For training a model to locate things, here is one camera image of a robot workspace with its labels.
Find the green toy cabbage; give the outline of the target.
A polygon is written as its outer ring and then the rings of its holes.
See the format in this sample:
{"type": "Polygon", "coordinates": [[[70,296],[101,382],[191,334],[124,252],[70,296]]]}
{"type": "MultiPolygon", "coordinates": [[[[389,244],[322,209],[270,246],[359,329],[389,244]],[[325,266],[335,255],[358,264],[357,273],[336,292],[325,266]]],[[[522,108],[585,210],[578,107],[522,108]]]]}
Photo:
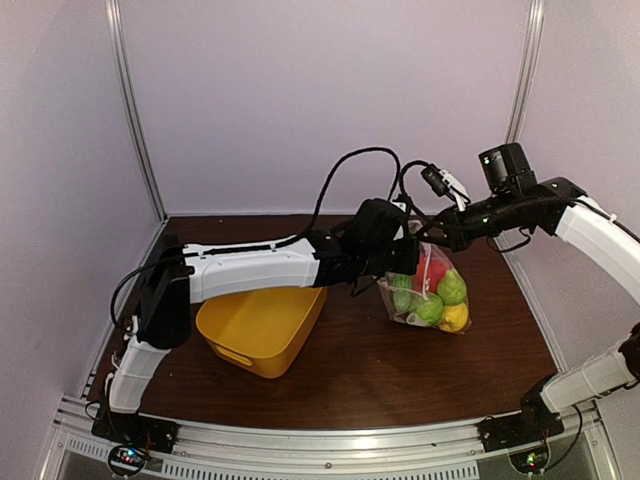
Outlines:
{"type": "Polygon", "coordinates": [[[455,270],[447,270],[437,286],[437,294],[446,306],[455,306],[466,302],[467,286],[455,270]]]}

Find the clear dotted zip bag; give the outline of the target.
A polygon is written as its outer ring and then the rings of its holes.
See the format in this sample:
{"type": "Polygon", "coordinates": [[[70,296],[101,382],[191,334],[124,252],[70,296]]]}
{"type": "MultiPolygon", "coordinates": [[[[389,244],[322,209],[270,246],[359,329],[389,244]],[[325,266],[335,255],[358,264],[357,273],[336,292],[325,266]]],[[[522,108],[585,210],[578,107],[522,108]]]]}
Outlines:
{"type": "Polygon", "coordinates": [[[471,326],[467,285],[442,250],[420,242],[412,275],[387,273],[378,281],[391,321],[462,335],[471,326]]]}

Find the green toy pear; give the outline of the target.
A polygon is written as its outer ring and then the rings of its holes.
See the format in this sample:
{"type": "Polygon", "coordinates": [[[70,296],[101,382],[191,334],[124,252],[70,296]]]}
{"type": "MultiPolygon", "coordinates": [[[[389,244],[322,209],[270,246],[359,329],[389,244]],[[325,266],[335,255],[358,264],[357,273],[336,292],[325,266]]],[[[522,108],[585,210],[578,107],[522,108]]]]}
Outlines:
{"type": "Polygon", "coordinates": [[[441,322],[443,311],[444,304],[437,295],[417,299],[415,313],[427,326],[437,326],[441,322]]]}

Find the yellow toy apple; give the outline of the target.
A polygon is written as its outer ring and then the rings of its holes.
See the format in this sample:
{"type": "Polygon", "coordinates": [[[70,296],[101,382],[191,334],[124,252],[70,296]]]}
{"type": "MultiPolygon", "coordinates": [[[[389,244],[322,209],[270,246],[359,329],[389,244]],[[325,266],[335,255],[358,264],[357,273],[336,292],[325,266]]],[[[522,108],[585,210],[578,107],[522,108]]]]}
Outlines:
{"type": "Polygon", "coordinates": [[[447,333],[462,333],[469,322],[469,309],[466,303],[445,306],[438,329],[447,333]]]}

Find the yellow plastic basket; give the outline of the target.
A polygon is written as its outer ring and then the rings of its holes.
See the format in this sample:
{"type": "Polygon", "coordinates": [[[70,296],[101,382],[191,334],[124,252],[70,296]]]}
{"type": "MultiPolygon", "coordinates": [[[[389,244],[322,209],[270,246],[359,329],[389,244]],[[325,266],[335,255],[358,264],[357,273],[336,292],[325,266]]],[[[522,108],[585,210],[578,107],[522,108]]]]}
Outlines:
{"type": "Polygon", "coordinates": [[[222,360],[265,379],[284,375],[306,343],[326,288],[275,288],[207,300],[196,327],[222,360]]]}

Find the green toy cucumber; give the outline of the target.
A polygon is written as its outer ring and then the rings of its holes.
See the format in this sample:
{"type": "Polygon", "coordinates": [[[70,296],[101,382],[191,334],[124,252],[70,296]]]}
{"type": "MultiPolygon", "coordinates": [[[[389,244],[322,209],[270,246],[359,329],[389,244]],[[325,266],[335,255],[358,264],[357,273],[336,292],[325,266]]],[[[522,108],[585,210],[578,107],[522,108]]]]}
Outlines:
{"type": "Polygon", "coordinates": [[[403,313],[411,308],[413,301],[412,277],[410,275],[394,273],[389,285],[395,310],[403,313]]]}

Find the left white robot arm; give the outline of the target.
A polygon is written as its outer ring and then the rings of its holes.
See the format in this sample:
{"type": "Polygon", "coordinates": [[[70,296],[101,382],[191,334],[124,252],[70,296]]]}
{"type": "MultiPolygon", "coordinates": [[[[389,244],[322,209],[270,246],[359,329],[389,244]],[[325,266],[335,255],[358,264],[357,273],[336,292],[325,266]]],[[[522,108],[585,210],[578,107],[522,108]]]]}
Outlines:
{"type": "Polygon", "coordinates": [[[413,274],[418,246],[408,203],[365,200],[355,216],[328,231],[238,245],[182,245],[171,239],[152,263],[130,274],[144,278],[126,346],[105,385],[106,429],[123,444],[144,433],[142,396],[164,357],[191,334],[190,308],[211,298],[277,287],[356,285],[362,276],[413,274]]]}

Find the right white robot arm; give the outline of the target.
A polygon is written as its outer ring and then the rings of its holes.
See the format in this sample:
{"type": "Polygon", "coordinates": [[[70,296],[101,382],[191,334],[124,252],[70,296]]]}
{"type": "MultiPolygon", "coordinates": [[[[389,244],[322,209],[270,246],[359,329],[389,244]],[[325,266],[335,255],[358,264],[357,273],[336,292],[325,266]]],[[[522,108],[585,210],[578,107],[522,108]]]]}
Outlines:
{"type": "Polygon", "coordinates": [[[535,440],[551,424],[551,413],[593,401],[608,416],[639,414],[639,312],[626,308],[613,293],[620,287],[639,299],[639,236],[601,207],[579,182],[577,162],[552,172],[527,159],[519,143],[480,153],[490,190],[474,201],[465,186],[442,162],[434,168],[451,193],[453,206],[441,211],[434,225],[445,245],[462,251],[480,238],[494,238],[520,229],[543,232],[547,243],[525,241],[504,250],[521,271],[516,280],[534,310],[543,337],[559,371],[537,393],[533,403],[513,419],[519,440],[535,440]]]}

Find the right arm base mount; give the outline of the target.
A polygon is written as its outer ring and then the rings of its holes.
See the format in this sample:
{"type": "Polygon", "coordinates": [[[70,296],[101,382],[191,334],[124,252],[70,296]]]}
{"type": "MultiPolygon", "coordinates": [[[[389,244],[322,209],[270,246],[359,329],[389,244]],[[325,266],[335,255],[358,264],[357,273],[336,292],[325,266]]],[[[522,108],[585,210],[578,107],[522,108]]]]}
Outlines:
{"type": "Polygon", "coordinates": [[[485,452],[544,442],[564,432],[559,414],[551,412],[541,397],[543,386],[550,379],[543,378],[523,395],[518,413],[489,416],[477,424],[485,452]]]}

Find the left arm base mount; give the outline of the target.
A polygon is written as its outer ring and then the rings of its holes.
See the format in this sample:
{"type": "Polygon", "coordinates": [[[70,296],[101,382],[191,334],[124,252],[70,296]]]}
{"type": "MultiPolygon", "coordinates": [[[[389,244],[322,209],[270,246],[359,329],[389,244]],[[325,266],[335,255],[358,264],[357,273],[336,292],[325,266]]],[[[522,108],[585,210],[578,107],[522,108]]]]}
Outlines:
{"type": "Polygon", "coordinates": [[[102,399],[91,433],[99,438],[134,447],[143,453],[170,454],[173,451],[179,425],[174,421],[146,415],[112,412],[102,399]]]}

